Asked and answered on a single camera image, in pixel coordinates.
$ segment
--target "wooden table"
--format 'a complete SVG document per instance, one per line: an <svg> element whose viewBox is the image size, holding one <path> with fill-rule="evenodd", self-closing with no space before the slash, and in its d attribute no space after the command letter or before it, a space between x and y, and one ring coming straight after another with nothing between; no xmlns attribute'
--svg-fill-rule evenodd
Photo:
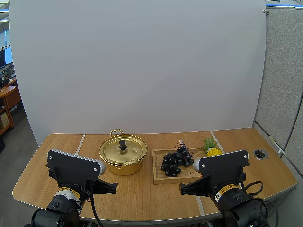
<svg viewBox="0 0 303 227"><path fill-rule="evenodd" d="M21 101L21 96L20 96L16 78L13 78L12 81L9 82L8 84L4 85L3 88L12 86L12 85L16 86L16 89L7 96L7 103L8 103L9 109L11 109L13 106L15 106L18 102ZM4 106L4 102L2 100L0 100L0 105Z"/></svg>
<svg viewBox="0 0 303 227"><path fill-rule="evenodd" d="M250 155L250 166L245 167L247 174L245 185L257 180L264 183L263 191L258 195L272 198L295 187L297 180L289 171L278 154L268 145L254 128L203 131L170 134L141 134L140 138L148 145L142 168L133 175L119 176L107 170L100 179L118 182L117 194L96 195L95 206L100 219L104 223L123 224L166 224L175 226L192 224L220 215L209 198L180 195L178 184L153 184L152 150L173 148L179 140L189 147L202 146L202 139L207 136L218 139L225 153L246 149ZM52 134L38 148L13 189L16 200L45 208L58 191L57 183L48 176L46 154L50 149L75 153L80 147L79 155L100 159L99 147L109 135ZM264 149L269 158L257 160L252 152ZM248 192L256 192L258 186L251 187ZM94 218L89 202L85 203L82 217Z"/></svg>
<svg viewBox="0 0 303 227"><path fill-rule="evenodd" d="M0 89L0 98L3 98L4 108L0 109L0 113L6 111L6 114L9 119L8 125L4 129L0 129L0 135L2 135L9 127L14 128L15 123L13 121L13 117L11 116L7 96L16 90L15 86L8 86Z"/></svg>

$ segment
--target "computer monitor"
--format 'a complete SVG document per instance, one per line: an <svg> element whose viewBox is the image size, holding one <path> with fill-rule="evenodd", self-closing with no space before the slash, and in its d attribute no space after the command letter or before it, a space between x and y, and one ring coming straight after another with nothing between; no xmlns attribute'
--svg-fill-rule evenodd
<svg viewBox="0 0 303 227"><path fill-rule="evenodd" d="M4 49L5 64L10 64L13 62L13 55L11 53L11 47Z"/></svg>
<svg viewBox="0 0 303 227"><path fill-rule="evenodd" d="M0 68L5 66L5 52L4 50L0 51Z"/></svg>
<svg viewBox="0 0 303 227"><path fill-rule="evenodd" d="M11 47L0 51L0 68L13 62Z"/></svg>

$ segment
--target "wooden tray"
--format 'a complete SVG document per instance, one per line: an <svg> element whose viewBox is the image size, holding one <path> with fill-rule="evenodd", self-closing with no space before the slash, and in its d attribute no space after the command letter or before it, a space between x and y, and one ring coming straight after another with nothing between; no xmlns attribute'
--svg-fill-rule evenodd
<svg viewBox="0 0 303 227"><path fill-rule="evenodd" d="M206 157L205 150L202 148L190 148L189 150L190 152L195 151L194 160ZM193 165L187 168L183 165L179 166L181 173L177 174L177 177L166 176L164 171L161 170L163 156L174 152L177 152L177 149L152 150L153 184L191 183L202 177L200 173L194 170Z"/></svg>

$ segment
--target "pineapple leaves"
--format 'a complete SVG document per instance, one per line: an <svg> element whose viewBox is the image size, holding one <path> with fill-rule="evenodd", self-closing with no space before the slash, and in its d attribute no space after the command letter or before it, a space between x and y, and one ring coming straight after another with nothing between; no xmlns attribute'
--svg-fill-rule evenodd
<svg viewBox="0 0 303 227"><path fill-rule="evenodd" d="M214 144L213 148L216 148L217 144L218 144L218 142L216 142L216 143Z"/></svg>
<svg viewBox="0 0 303 227"><path fill-rule="evenodd" d="M216 142L216 140L213 137L211 138L207 137L205 138L205 140L202 141L205 143L205 145L202 146L202 148L205 150L208 150L209 148L216 148L218 144L218 142Z"/></svg>

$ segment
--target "pot lid knob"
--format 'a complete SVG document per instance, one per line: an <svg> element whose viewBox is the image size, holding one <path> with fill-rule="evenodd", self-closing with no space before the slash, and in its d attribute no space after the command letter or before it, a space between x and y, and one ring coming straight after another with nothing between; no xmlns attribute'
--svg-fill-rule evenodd
<svg viewBox="0 0 303 227"><path fill-rule="evenodd" d="M119 149L120 150L125 150L126 148L127 148L126 141L125 140L120 140L119 141Z"/></svg>

